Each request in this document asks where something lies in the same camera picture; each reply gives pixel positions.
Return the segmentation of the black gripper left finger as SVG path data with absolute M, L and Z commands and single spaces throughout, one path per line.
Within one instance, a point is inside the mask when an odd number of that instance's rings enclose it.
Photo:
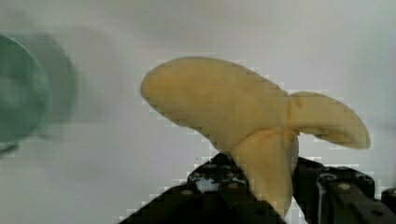
M 236 164 L 218 154 L 119 224 L 286 224 L 251 193 Z

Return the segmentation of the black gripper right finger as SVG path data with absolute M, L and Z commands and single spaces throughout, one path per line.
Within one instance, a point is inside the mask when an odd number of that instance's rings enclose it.
M 375 198 L 375 181 L 355 169 L 299 158 L 293 196 L 308 224 L 396 224 L 395 189 Z

